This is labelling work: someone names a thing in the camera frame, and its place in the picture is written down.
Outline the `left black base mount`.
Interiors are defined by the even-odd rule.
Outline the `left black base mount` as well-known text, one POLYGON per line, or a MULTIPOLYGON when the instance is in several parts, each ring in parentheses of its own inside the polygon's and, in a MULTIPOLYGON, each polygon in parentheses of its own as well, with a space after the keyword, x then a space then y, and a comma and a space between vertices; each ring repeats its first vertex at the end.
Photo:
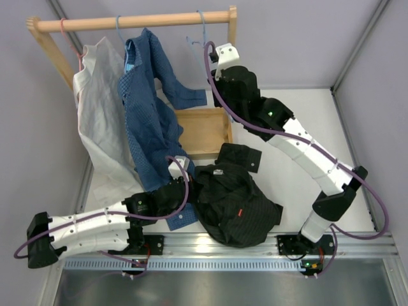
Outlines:
POLYGON ((161 256, 164 249, 164 235, 145 235, 145 243, 140 248, 140 255, 161 256))

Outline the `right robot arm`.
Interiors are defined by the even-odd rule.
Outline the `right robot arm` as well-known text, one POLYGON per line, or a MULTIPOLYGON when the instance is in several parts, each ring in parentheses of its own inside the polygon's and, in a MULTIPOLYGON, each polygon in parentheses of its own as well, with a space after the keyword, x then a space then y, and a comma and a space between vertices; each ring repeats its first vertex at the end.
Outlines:
POLYGON ((256 76, 243 66, 232 66, 219 76, 208 71, 217 105, 299 165, 321 188, 312 211, 297 236, 297 247, 311 253, 325 231, 351 206, 368 171, 339 163, 307 132, 294 113, 280 100, 263 97, 256 76))

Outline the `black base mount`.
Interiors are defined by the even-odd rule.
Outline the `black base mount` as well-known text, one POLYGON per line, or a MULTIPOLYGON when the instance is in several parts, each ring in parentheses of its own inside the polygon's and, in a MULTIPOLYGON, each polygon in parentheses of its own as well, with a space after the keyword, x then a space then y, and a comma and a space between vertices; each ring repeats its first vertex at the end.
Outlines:
POLYGON ((277 245, 280 255, 298 257, 332 255, 335 248, 331 235, 323 235, 317 242, 312 242, 301 234, 277 235, 277 245))
POLYGON ((145 235, 145 243, 140 248, 140 255, 161 256, 164 249, 164 235, 145 235))

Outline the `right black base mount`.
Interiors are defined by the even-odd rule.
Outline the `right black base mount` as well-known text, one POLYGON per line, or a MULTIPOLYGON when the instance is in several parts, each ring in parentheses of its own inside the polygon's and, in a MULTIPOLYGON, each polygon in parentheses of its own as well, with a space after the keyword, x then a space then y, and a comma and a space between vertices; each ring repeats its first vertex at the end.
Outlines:
POLYGON ((277 245, 280 255, 298 257, 332 255, 335 248, 331 235, 323 235, 317 242, 312 242, 301 234, 277 235, 277 245))

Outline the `black pinstriped shirt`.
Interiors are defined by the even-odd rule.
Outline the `black pinstriped shirt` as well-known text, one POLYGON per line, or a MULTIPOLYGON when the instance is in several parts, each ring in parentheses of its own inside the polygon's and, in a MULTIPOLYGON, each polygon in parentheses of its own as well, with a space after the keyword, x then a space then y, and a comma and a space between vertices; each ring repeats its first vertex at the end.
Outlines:
POLYGON ((214 164, 195 168, 194 209, 208 234, 228 247, 262 244, 281 223, 283 207, 255 183, 261 151, 224 143, 214 164))

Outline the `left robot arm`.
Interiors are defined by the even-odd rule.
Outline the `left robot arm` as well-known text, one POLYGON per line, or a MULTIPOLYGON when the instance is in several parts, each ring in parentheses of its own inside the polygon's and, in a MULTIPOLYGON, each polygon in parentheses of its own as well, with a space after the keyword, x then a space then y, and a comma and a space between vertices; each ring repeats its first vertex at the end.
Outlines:
POLYGON ((145 244, 143 227, 177 215, 193 199, 194 180, 188 176, 90 212, 62 217, 38 213, 27 229, 27 265, 43 268, 98 251, 138 254, 145 244))

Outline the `blue checkered shirt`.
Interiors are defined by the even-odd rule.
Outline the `blue checkered shirt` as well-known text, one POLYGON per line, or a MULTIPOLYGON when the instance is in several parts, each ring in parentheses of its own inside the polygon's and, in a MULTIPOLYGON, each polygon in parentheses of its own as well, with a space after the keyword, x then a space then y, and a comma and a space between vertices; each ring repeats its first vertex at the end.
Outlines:
POLYGON ((158 37, 147 28, 126 41, 125 73, 117 86, 135 172, 146 191, 170 181, 166 156, 185 156, 175 115, 207 105, 203 89, 188 89, 176 78, 158 37))

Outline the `white shirt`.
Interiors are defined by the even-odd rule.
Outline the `white shirt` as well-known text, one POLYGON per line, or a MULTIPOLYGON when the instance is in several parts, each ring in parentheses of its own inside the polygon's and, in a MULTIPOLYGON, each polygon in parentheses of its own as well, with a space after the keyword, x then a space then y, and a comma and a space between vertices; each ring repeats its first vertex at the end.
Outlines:
POLYGON ((124 106, 117 92, 123 59, 108 38, 83 48, 82 69, 73 77, 78 134, 102 185, 94 190, 101 205, 143 192, 131 157, 124 106))

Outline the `blue hanger under blue shirt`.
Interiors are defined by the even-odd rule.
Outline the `blue hanger under blue shirt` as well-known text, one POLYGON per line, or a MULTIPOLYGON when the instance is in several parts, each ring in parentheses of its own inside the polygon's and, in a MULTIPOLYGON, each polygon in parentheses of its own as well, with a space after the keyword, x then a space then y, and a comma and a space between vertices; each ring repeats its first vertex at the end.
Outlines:
POLYGON ((123 44, 123 47, 124 47, 124 51, 125 51, 125 57, 124 57, 124 73, 127 73, 127 72, 129 71, 129 68, 128 68, 129 50, 128 50, 128 46, 126 45, 126 41, 125 41, 123 35, 121 34, 121 31, 120 31, 120 27, 119 27, 119 19, 120 19, 120 17, 121 17, 120 15, 117 15, 117 16, 116 16, 116 19, 115 19, 115 28, 116 28, 117 34, 118 34, 118 36, 119 36, 119 38, 120 38, 120 40, 121 40, 121 42, 122 42, 122 44, 123 44))

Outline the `wooden clothes rack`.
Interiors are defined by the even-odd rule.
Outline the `wooden clothes rack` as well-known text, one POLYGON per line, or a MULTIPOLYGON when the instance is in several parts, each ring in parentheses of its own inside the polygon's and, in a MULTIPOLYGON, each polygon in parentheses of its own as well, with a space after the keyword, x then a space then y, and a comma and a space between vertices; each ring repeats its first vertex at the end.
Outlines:
MULTIPOLYGON (((115 26, 120 29, 189 26, 204 21, 206 24, 228 24, 228 42, 235 44, 237 15, 237 7, 230 6, 226 11, 208 11, 202 15, 196 12, 46 21, 29 17, 25 24, 68 88, 73 90, 74 71, 51 37, 52 33, 111 30, 115 26)), ((194 160, 215 158, 222 144, 233 141, 231 123, 220 109, 177 110, 175 113, 184 128, 180 137, 182 147, 194 160)))

